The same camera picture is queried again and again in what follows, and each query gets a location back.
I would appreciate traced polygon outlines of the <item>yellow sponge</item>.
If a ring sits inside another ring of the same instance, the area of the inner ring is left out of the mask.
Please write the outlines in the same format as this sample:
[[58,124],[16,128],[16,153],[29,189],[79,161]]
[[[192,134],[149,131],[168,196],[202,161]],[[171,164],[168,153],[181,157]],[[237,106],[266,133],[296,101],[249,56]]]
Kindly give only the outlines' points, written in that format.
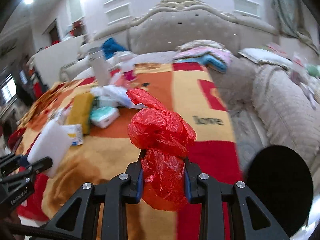
[[76,95],[70,113],[67,116],[66,124],[81,125],[83,135],[88,135],[90,132],[89,116],[94,98],[94,95],[90,92]]

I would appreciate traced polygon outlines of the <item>red plastic bag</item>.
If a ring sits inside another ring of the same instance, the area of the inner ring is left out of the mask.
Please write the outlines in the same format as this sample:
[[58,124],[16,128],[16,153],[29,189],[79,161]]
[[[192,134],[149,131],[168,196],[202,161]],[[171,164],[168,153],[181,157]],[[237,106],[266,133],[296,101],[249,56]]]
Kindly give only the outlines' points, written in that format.
[[127,126],[131,143],[146,151],[140,160],[142,198],[153,209],[179,211],[187,204],[184,160],[196,140],[196,132],[146,90],[129,89],[126,94],[135,105],[145,106]]

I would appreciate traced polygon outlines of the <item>blue yellow medicine box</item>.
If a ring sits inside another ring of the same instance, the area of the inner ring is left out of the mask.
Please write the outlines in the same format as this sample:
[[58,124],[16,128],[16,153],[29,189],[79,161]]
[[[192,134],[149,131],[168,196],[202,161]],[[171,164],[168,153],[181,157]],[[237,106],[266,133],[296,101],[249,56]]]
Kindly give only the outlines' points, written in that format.
[[62,128],[65,132],[67,132],[68,136],[72,139],[72,146],[79,146],[84,143],[81,124],[62,125]]

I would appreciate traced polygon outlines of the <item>white blue long box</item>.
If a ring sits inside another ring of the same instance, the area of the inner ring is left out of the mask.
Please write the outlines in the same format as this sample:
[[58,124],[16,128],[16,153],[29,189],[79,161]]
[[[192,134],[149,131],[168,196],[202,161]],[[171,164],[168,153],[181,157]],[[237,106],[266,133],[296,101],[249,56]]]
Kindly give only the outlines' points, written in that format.
[[128,109],[143,109],[146,108],[142,103],[134,104],[127,96],[127,89],[115,85],[107,85],[102,87],[106,95],[116,100],[120,105]]

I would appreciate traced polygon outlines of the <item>black trash bin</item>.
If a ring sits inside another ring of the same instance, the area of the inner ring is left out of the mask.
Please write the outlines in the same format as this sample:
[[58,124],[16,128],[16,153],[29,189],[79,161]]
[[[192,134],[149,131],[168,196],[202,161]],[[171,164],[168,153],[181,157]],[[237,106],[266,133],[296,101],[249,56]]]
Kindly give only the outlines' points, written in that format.
[[312,176],[303,158],[286,146],[268,146],[255,155],[244,178],[286,234],[297,233],[313,200]]

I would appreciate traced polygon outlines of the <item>red orange patterned blanket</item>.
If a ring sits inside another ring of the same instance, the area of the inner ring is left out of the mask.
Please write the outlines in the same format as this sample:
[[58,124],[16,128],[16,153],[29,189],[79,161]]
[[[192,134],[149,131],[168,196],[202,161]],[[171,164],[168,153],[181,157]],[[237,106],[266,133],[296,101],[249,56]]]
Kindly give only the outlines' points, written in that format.
[[[136,87],[178,113],[196,132],[190,160],[220,182],[240,180],[231,120],[207,68],[196,63],[139,64],[136,73]],[[37,100],[22,119],[25,132],[18,153],[29,151],[50,113],[70,106],[76,95],[94,86],[93,78],[62,83]],[[107,128],[92,126],[83,144],[69,149],[54,178],[37,176],[34,194],[17,213],[47,221],[82,183],[98,184],[124,172],[139,155],[127,133],[135,113],[134,109],[121,108],[119,118]],[[127,208],[129,239],[197,239],[200,210],[199,205],[190,204],[179,213],[154,210],[145,202],[131,205]]]

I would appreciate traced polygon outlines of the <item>teal tissue pack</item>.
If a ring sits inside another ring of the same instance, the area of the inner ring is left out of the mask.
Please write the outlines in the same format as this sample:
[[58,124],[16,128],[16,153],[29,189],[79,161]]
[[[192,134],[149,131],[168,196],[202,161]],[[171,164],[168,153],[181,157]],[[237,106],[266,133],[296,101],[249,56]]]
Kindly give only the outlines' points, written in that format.
[[92,109],[89,119],[93,125],[104,129],[118,117],[120,117],[120,113],[116,107],[98,107]]

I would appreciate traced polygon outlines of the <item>beige thermos bottle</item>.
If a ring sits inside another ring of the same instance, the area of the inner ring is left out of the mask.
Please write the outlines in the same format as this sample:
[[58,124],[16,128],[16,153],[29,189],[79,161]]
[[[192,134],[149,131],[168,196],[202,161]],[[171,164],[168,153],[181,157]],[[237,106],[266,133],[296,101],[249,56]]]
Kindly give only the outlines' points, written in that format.
[[99,86],[109,85],[111,80],[110,68],[112,65],[106,62],[104,51],[100,47],[93,47],[88,51],[88,55]]

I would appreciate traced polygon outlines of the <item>beige tufted sofa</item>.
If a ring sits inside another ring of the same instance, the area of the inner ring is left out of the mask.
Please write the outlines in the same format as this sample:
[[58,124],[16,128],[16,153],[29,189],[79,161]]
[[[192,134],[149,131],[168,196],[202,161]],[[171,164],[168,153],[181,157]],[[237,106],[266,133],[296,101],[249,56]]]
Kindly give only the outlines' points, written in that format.
[[271,25],[218,11],[200,0],[161,0],[143,16],[96,33],[80,53],[109,38],[139,63],[199,63],[208,68],[231,115],[241,167],[268,145],[292,148],[319,168],[319,83]]

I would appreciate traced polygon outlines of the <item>blue jacket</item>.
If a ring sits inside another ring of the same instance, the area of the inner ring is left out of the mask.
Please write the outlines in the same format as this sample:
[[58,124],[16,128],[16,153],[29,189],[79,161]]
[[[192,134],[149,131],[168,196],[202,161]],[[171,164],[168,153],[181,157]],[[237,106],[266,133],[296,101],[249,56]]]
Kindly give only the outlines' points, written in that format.
[[105,59],[110,59],[116,52],[127,51],[125,47],[118,44],[114,38],[108,38],[101,46]]

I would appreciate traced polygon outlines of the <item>green plush toy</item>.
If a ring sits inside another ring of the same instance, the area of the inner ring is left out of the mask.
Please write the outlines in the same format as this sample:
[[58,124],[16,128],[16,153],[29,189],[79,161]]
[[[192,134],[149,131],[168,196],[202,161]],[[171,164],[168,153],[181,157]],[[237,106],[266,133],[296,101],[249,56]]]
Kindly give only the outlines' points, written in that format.
[[320,65],[308,64],[306,70],[310,76],[320,77]]

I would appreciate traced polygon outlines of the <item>pink blue folded blankets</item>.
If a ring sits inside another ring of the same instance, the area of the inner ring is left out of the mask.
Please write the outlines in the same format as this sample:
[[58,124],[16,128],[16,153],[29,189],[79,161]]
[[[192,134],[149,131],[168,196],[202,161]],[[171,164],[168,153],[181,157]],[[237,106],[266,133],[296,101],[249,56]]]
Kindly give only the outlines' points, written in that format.
[[212,40],[195,40],[176,48],[174,63],[198,63],[220,73],[225,73],[233,61],[233,53],[223,44]]

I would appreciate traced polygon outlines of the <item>white cushion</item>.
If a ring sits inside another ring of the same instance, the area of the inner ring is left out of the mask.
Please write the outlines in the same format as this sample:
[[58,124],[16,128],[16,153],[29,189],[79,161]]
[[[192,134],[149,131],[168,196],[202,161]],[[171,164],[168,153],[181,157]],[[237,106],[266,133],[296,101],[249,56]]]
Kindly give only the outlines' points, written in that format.
[[264,49],[245,48],[238,51],[238,53],[256,64],[272,64],[285,68],[292,66],[290,60]]

